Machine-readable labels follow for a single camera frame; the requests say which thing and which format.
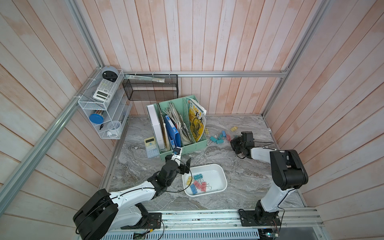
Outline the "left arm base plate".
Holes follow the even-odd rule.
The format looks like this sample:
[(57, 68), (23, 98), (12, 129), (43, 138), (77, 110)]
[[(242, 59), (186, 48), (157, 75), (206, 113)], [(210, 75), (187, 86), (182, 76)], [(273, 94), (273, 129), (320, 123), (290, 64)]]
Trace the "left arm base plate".
[(160, 229), (162, 226), (162, 213), (145, 214), (136, 225), (123, 226), (121, 230)]

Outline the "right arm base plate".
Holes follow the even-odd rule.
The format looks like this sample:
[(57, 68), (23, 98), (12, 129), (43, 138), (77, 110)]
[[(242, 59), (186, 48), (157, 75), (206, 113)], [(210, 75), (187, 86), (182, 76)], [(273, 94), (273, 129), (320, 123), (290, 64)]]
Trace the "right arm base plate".
[(258, 208), (253, 211), (246, 211), (243, 209), (238, 210), (243, 227), (279, 226), (281, 224), (281, 220), (278, 213), (279, 212), (269, 213)]

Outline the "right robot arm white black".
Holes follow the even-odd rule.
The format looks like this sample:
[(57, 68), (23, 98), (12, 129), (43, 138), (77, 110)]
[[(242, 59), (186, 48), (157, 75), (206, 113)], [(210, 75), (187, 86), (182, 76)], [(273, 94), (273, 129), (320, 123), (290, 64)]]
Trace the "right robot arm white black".
[(273, 183), (267, 194), (257, 202), (253, 219), (258, 225), (268, 225), (278, 216), (280, 204), (289, 194), (309, 181), (299, 154), (295, 150), (276, 150), (256, 147), (253, 133), (241, 132), (230, 141), (236, 155), (271, 165)]

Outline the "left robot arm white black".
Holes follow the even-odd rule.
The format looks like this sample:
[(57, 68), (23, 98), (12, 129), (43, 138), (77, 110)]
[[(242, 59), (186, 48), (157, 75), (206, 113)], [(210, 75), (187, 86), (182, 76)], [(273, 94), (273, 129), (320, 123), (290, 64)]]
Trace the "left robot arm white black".
[(190, 174), (191, 160), (168, 159), (160, 171), (126, 190), (98, 190), (73, 216), (76, 234), (83, 240), (100, 240), (110, 230), (147, 227), (149, 214), (142, 202), (166, 193), (178, 174)]

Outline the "white plastic storage tray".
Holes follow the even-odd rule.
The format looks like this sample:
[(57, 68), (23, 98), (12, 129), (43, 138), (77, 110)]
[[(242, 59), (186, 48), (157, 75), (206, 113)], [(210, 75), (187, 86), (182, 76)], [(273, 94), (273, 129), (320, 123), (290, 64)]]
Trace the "white plastic storage tray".
[[(228, 182), (227, 182), (225, 172), (223, 168), (218, 164), (209, 164), (204, 166), (192, 167), (191, 171), (192, 173), (184, 174), (182, 176), (183, 185), (185, 187), (184, 192), (189, 197), (199, 197), (199, 196), (208, 195), (208, 194), (220, 193), (226, 190), (226, 188), (228, 187)], [(201, 180), (198, 180), (198, 181), (194, 180), (193, 182), (191, 182), (190, 185), (194, 184), (198, 189), (198, 193), (196, 195), (193, 195), (190, 185), (187, 186), (186, 182), (189, 176), (193, 177), (194, 175), (197, 175), (197, 174), (202, 174), (203, 178)], [(212, 187), (212, 189), (207, 190), (206, 192), (202, 192), (200, 190), (201, 188), (200, 185), (202, 182), (207, 182)]]

